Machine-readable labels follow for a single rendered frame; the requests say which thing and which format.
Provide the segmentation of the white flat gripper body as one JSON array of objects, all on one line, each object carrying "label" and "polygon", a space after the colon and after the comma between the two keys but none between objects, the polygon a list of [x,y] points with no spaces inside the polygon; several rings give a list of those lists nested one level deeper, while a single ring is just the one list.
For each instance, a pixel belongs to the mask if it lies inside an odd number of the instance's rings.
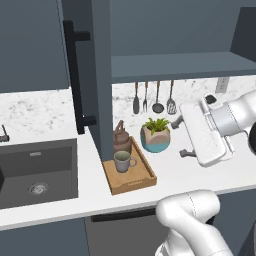
[{"label": "white flat gripper body", "polygon": [[210,128],[199,105],[185,103],[180,111],[199,164],[203,167],[216,164],[227,153],[219,132]]}]

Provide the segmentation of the brown kettle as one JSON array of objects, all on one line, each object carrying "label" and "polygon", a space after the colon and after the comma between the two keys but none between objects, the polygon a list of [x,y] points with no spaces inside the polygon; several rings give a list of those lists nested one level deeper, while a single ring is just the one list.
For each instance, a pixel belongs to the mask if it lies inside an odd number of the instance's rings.
[{"label": "brown kettle", "polygon": [[125,131],[124,121],[120,120],[113,131],[114,152],[127,151],[132,152],[132,141],[129,133]]}]

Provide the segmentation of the wooden tray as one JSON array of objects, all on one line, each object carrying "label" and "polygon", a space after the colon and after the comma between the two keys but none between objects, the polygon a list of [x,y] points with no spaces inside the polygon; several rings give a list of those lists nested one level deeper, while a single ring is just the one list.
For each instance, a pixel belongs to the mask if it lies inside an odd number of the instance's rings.
[{"label": "wooden tray", "polygon": [[157,177],[137,142],[134,138],[131,140],[131,156],[137,160],[135,167],[129,167],[127,172],[119,173],[113,160],[103,162],[105,176],[112,195],[154,186],[157,183]]}]

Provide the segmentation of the grey mug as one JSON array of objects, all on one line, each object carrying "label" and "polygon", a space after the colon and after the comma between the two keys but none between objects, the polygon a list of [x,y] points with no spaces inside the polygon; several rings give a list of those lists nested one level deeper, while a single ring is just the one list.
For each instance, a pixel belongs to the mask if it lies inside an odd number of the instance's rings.
[{"label": "grey mug", "polygon": [[127,151],[117,151],[114,154],[114,163],[118,172],[125,173],[130,167],[137,165],[137,159]]}]

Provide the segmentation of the dark blue-grey base cabinet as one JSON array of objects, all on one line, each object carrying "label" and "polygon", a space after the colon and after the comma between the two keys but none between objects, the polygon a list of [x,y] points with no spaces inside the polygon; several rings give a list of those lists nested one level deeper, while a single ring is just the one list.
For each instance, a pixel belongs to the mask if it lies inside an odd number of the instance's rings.
[{"label": "dark blue-grey base cabinet", "polygon": [[256,189],[219,196],[221,209],[213,225],[234,256],[256,256]]},{"label": "dark blue-grey base cabinet", "polygon": [[0,231],[0,256],[89,256],[84,219]]}]

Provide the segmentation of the dark blue-grey cabinet door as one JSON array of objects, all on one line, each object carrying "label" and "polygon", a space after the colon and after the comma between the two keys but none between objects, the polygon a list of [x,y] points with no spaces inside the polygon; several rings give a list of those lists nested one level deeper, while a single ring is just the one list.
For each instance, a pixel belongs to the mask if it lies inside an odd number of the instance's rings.
[{"label": "dark blue-grey cabinet door", "polygon": [[89,41],[77,42],[76,52],[84,116],[97,123],[86,126],[103,161],[113,158],[110,0],[61,0],[64,20],[75,31],[88,31]]},{"label": "dark blue-grey cabinet door", "polygon": [[230,51],[256,63],[256,7],[241,7]]}]

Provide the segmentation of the hanging slotted spatula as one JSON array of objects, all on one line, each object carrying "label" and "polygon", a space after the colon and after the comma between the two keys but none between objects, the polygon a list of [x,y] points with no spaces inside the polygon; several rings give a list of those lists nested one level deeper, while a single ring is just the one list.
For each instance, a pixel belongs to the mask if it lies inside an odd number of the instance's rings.
[{"label": "hanging slotted spatula", "polygon": [[169,95],[169,99],[167,100],[167,113],[169,115],[175,115],[177,112],[176,103],[172,98],[173,86],[174,86],[174,80],[171,80],[170,95]]}]

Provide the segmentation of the hanging dark ladle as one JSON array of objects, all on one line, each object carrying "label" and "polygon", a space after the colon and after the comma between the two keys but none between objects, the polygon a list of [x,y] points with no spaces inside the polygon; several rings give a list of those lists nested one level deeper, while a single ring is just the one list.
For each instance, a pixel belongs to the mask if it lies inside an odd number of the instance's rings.
[{"label": "hanging dark ladle", "polygon": [[158,102],[159,97],[159,88],[160,88],[160,81],[157,81],[157,93],[156,93],[156,102],[152,105],[153,112],[160,114],[164,111],[163,104]]}]

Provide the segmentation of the green plant in pot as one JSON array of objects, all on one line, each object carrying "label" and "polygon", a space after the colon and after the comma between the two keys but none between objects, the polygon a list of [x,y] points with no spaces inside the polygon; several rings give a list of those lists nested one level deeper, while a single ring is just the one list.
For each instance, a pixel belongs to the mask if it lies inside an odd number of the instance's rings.
[{"label": "green plant in pot", "polygon": [[168,127],[169,121],[165,118],[153,120],[149,118],[140,130],[141,144],[151,153],[159,153],[168,148],[171,136]]}]

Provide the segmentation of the hanging dark fork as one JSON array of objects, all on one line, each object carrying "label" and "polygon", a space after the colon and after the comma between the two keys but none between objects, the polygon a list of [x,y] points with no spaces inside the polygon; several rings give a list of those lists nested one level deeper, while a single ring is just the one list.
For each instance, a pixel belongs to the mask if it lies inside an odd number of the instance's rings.
[{"label": "hanging dark fork", "polygon": [[148,81],[145,82],[145,95],[143,100],[143,112],[147,112],[147,92],[148,92]]}]

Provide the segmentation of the hanging dark spoon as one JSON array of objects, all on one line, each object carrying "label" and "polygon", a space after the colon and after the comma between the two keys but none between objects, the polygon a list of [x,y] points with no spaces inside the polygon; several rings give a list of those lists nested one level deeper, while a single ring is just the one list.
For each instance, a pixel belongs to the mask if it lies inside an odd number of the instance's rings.
[{"label": "hanging dark spoon", "polygon": [[133,113],[138,114],[140,111],[139,97],[138,97],[138,82],[135,82],[135,96],[133,99]]}]

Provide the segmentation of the dark grey sink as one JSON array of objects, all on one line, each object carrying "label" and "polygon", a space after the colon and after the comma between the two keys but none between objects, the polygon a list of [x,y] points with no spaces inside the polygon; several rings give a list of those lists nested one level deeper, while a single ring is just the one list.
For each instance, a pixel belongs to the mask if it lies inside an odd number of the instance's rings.
[{"label": "dark grey sink", "polygon": [[0,146],[0,209],[77,197],[75,138]]}]

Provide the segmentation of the dark tap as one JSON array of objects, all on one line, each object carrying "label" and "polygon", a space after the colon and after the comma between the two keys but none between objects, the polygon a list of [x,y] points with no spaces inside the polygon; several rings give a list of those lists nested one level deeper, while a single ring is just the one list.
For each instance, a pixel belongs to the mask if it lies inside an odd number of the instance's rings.
[{"label": "dark tap", "polygon": [[10,137],[6,132],[6,129],[5,129],[4,125],[2,125],[2,129],[3,129],[4,134],[0,136],[0,142],[9,142]]}]

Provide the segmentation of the grey wall socket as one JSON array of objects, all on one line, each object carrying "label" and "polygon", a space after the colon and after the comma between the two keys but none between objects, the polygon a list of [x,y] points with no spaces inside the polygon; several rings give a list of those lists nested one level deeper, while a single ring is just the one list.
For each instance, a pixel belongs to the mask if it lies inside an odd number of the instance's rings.
[{"label": "grey wall socket", "polygon": [[216,85],[216,93],[225,93],[229,84],[229,77],[219,77]]}]

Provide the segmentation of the dark blue-grey closed wall cabinet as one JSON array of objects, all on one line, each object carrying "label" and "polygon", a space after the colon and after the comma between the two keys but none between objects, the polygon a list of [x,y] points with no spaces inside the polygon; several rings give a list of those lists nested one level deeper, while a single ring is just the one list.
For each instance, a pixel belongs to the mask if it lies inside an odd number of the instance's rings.
[{"label": "dark blue-grey closed wall cabinet", "polygon": [[0,93],[69,87],[60,0],[0,0]]}]

